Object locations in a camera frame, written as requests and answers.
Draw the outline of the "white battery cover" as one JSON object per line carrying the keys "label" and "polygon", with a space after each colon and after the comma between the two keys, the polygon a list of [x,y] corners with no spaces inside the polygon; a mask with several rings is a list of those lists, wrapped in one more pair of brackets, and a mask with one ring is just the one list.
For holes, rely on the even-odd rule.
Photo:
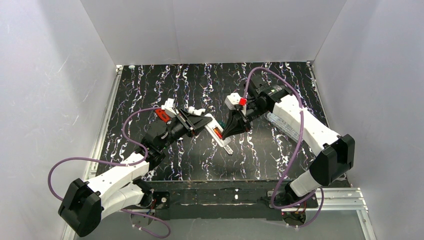
{"label": "white battery cover", "polygon": [[231,149],[231,147],[229,145],[225,145],[223,148],[229,156],[233,155],[233,150]]}

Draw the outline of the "white remote control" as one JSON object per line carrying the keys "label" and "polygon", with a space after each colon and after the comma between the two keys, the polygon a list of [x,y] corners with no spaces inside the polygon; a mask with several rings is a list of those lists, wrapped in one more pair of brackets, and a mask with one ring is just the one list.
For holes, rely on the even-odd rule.
{"label": "white remote control", "polygon": [[217,142],[217,144],[220,147],[225,148],[230,143],[230,139],[229,138],[223,139],[224,129],[218,123],[218,121],[213,117],[212,114],[207,113],[204,116],[211,119],[211,121],[208,122],[205,126],[206,130],[213,137],[213,139]]}

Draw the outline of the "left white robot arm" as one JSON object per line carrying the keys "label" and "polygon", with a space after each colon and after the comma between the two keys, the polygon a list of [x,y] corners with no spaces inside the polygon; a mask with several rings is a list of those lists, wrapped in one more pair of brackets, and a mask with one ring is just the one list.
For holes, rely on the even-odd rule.
{"label": "left white robot arm", "polygon": [[165,158],[165,150],[183,136],[194,137],[207,130],[220,136],[220,125],[203,110],[165,110],[168,119],[154,121],[141,141],[140,149],[120,163],[86,181],[72,181],[61,198],[58,215],[80,237],[90,234],[109,215],[130,206],[154,209],[161,200],[142,176],[157,167]]}

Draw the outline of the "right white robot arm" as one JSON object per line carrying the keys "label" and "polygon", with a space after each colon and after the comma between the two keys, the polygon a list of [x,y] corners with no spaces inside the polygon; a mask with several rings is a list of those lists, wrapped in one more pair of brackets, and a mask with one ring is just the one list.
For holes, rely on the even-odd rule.
{"label": "right white robot arm", "polygon": [[236,92],[226,96],[224,102],[230,112],[223,139],[250,131],[252,121],[272,113],[294,129],[315,155],[308,170],[285,186],[288,197],[297,200],[318,187],[326,187],[354,166],[353,137],[331,130],[301,107],[287,84],[270,85],[253,77],[247,93],[247,97]]}

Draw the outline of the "orange battery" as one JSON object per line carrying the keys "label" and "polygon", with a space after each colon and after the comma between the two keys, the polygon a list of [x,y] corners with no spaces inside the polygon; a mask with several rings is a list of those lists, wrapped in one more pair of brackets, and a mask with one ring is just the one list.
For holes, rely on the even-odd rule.
{"label": "orange battery", "polygon": [[219,138],[219,139],[222,139],[223,137],[222,137],[222,133],[221,133],[221,131],[220,131],[220,129],[219,128],[214,128],[213,129],[213,131],[215,132],[215,134],[217,135],[217,137]]}

